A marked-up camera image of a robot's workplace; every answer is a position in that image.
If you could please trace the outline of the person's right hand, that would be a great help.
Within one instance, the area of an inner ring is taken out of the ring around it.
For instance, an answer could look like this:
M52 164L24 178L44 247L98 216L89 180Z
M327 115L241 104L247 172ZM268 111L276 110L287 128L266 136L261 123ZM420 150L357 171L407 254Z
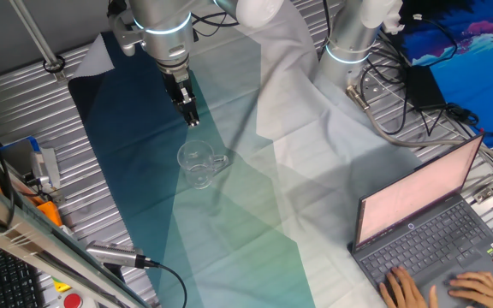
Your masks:
M448 294L493 308L493 275L490 272L466 272L449 282Z

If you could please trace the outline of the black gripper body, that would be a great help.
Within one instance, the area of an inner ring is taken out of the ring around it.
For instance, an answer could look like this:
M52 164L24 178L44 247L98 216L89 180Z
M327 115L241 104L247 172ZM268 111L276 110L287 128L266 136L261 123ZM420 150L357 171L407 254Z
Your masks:
M156 63L163 76L163 83L169 96L172 90L180 87L187 87L193 94L188 57L181 57L177 60L156 60Z

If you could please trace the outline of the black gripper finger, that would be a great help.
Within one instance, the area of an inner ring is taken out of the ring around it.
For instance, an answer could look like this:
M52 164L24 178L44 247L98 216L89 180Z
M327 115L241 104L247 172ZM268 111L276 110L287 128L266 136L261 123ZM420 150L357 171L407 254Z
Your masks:
M188 93L185 87L176 88L170 93L176 110L182 115L186 124L189 124L189 112L187 111Z
M181 113L189 127L199 125L199 115L196 107L196 98L190 93L187 87L181 88L182 105Z

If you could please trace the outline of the person's left hand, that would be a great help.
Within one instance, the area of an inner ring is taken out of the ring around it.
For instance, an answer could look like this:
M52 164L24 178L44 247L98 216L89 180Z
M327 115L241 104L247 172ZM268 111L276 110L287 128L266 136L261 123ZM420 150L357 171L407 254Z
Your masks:
M379 293L388 308L437 308L437 289L431 287L429 299L421 295L413 278L402 267L395 267L386 274L386 283L378 285Z

